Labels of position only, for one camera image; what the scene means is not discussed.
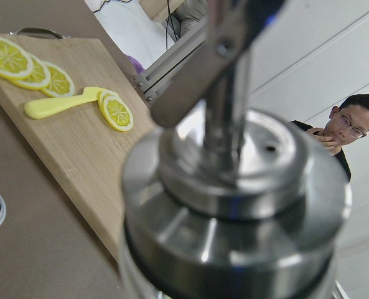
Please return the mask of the glass sauce bottle steel cap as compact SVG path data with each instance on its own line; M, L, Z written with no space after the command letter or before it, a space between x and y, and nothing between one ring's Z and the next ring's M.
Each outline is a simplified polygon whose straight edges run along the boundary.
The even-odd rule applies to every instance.
M130 298L333 298L352 195L298 127L248 109L250 45L284 1L211 1L207 36L126 158L119 272Z

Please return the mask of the yellow lemon slice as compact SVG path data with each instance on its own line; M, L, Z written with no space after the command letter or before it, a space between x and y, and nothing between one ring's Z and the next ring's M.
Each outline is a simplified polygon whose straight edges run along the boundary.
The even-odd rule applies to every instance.
M51 63L44 62L50 72L50 82L40 91L50 97L69 97L75 93L75 85L72 78L64 69Z
M33 62L31 74L21 80L10 80L11 83L29 90L41 90L51 82L51 74L46 63L33 54L29 54Z
M98 106L108 124L120 132L129 131L134 118L129 107L121 97L111 90L103 90L98 96Z
M23 79L34 69L29 54L16 43L0 37L0 77Z

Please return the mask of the purple cloth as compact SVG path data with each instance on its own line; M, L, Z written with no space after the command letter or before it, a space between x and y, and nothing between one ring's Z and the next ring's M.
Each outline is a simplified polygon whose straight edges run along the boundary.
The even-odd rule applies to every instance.
M130 64L128 74L130 74L131 76L135 76L135 75L142 74L145 71L145 68L142 66L142 64L137 59L135 59L134 57L128 54L125 54L125 57L127 58Z

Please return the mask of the wooden cutting board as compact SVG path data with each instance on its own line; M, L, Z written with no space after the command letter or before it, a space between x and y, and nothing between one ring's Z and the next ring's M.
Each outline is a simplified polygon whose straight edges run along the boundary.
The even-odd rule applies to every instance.
M76 93L85 87L112 90L133 114L134 126L124 133L109 126L95 102L34 120L24 113L24 104L43 94L0 77L1 106L104 246L117 257L124 211L121 169L134 144L154 128L149 110L100 40L21 35L10 35L9 40L67 71Z

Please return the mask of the yellow plastic knife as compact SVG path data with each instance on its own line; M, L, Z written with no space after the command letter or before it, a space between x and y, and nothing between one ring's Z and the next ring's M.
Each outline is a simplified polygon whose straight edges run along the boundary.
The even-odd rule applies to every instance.
M94 102L103 90L100 87L85 87L81 95L30 100L24 104L24 112L33 119L42 119L84 103Z

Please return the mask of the person in black shirt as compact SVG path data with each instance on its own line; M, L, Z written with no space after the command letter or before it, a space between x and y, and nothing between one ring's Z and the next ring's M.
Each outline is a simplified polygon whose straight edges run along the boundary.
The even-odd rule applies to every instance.
M297 120L291 123L319 142L340 163L350 181L352 173L343 147L366 137L369 132L369 93L351 95L341 105L332 107L329 121L323 127Z

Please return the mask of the aluminium frame post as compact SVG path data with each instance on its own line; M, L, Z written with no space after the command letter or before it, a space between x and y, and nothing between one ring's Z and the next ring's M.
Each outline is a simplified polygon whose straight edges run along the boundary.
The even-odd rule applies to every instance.
M150 67L134 79L146 103L152 103L165 89L184 62L199 48L207 35L206 19L194 25Z

